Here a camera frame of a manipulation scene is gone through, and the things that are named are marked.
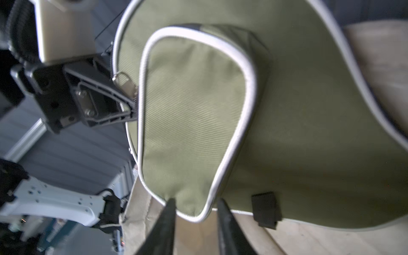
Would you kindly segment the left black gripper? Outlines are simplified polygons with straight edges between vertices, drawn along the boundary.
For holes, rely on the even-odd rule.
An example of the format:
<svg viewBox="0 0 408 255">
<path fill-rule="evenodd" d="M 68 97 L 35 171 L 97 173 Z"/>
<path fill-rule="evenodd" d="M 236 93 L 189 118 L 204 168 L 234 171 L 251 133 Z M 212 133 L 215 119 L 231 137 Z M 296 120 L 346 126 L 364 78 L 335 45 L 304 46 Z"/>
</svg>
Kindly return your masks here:
<svg viewBox="0 0 408 255">
<path fill-rule="evenodd" d="M 90 128 L 136 121 L 137 104 L 112 81 L 109 56 L 16 64 L 10 75 L 54 134 L 78 122 Z"/>
</svg>

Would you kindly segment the olive green paddle case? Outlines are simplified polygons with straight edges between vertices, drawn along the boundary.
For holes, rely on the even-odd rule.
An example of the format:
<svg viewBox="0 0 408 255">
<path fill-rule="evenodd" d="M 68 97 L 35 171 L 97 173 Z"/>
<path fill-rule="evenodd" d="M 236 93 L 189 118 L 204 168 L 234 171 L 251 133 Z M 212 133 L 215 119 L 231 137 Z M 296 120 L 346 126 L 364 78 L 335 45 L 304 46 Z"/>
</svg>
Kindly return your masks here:
<svg viewBox="0 0 408 255">
<path fill-rule="evenodd" d="M 322 1 L 132 1 L 113 45 L 139 179 L 202 222 L 372 228 L 408 214 L 408 21 Z"/>
</svg>

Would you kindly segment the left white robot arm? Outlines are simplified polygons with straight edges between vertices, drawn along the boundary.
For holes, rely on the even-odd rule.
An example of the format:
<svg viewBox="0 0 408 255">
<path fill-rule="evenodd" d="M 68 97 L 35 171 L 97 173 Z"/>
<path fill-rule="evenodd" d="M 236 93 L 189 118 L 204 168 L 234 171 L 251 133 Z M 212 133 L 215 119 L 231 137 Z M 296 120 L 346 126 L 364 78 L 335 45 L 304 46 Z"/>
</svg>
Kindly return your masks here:
<svg viewBox="0 0 408 255">
<path fill-rule="evenodd" d="M 134 103 L 114 86 L 108 55 L 15 64 L 1 83 L 1 120 L 26 128 L 1 149 L 1 215 L 61 218 L 104 232 L 124 207 L 115 181 L 133 166 L 125 122 Z"/>
</svg>

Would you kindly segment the cream canvas tote bag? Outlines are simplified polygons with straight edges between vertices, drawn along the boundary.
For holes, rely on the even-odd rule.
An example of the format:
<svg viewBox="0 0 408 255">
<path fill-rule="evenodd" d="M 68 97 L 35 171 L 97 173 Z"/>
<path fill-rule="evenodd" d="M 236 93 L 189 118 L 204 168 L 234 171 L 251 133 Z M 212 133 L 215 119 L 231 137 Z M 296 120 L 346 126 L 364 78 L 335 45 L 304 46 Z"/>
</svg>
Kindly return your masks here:
<svg viewBox="0 0 408 255">
<path fill-rule="evenodd" d="M 374 94 L 402 130 L 408 129 L 408 22 L 381 20 L 352 24 L 344 28 Z M 142 246 L 163 209 L 136 181 L 129 204 L 120 216 L 125 254 Z M 337 231 L 285 220 L 277 230 L 259 227 L 251 216 L 236 219 L 250 244 L 260 255 L 405 255 L 408 252 L 408 220 L 403 218 L 370 231 Z M 217 214 L 203 223 L 177 218 L 176 255 L 219 253 Z"/>
</svg>

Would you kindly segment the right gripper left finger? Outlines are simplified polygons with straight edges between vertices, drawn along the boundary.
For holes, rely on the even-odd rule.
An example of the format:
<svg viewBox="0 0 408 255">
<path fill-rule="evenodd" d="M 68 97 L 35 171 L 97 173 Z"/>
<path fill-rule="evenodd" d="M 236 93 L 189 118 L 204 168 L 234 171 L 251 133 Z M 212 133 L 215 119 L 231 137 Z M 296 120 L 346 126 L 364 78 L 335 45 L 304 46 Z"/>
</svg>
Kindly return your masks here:
<svg viewBox="0 0 408 255">
<path fill-rule="evenodd" d="M 172 255 L 176 221 L 176 202 L 170 199 L 136 255 Z"/>
</svg>

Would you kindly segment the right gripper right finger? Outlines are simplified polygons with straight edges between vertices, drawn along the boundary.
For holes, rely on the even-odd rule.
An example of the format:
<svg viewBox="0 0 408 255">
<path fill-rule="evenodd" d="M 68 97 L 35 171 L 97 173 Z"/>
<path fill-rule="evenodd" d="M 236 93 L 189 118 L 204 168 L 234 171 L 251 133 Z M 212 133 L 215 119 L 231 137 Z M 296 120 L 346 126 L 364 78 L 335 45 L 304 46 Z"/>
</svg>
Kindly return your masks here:
<svg viewBox="0 0 408 255">
<path fill-rule="evenodd" d="M 256 255 L 224 199 L 217 202 L 217 231 L 220 255 Z"/>
</svg>

